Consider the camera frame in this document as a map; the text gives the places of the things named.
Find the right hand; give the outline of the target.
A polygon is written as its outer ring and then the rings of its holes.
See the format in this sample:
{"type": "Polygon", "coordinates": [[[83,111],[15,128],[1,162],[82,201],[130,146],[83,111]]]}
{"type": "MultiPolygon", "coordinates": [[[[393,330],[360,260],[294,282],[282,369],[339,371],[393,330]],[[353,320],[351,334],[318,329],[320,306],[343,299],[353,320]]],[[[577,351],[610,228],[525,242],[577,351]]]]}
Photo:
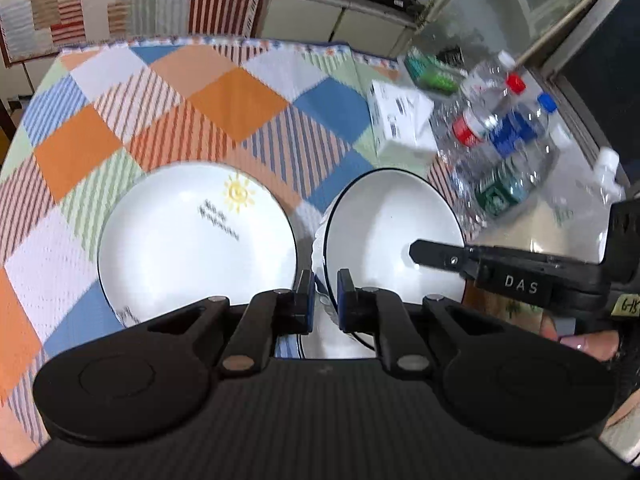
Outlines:
{"type": "Polygon", "coordinates": [[[612,360],[620,346],[620,335],[616,330],[560,337],[552,317],[548,314],[542,316],[539,335],[564,344],[568,348],[588,354],[588,356],[600,362],[612,360]]]}

